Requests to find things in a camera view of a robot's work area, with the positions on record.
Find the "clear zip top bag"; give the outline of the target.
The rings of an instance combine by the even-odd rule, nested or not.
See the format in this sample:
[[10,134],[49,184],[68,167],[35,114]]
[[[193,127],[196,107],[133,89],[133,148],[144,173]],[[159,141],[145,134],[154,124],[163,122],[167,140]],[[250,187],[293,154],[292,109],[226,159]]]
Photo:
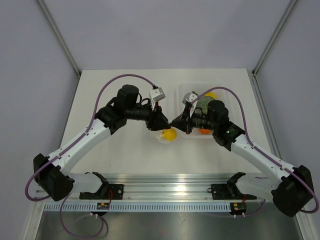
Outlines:
[[172,126],[170,127],[170,129],[163,129],[163,130],[159,130],[159,131],[151,131],[149,133],[149,136],[157,144],[161,144],[161,145],[172,144],[178,138],[177,131]]

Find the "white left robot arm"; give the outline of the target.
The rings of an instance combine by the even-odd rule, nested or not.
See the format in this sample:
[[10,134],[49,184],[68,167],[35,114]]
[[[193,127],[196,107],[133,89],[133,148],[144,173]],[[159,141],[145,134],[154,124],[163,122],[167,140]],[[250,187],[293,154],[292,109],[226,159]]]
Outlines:
[[136,86],[124,85],[69,143],[48,156],[40,153],[34,158],[34,179],[50,198],[57,202],[72,192],[79,193],[82,200],[107,200],[112,196],[109,181],[100,173],[77,177],[72,174],[72,169],[91,149],[111,137],[128,120],[144,121],[147,129],[154,132],[170,128],[159,106],[159,101],[165,98],[162,88],[156,86],[151,89],[146,104],[137,101],[139,94]]

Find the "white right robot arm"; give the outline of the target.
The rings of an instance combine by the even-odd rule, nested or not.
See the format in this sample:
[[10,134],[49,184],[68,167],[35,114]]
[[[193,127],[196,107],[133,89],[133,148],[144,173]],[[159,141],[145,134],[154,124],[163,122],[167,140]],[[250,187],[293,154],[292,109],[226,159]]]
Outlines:
[[207,113],[196,113],[195,105],[184,100],[184,110],[171,126],[190,134],[193,129],[212,131],[215,142],[260,170],[263,177],[249,177],[238,172],[226,182],[230,197],[251,195],[272,201],[277,209],[288,217],[298,212],[313,214],[320,209],[310,170],[300,165],[295,167],[271,153],[259,148],[248,133],[229,119],[229,111],[220,100],[207,105]]

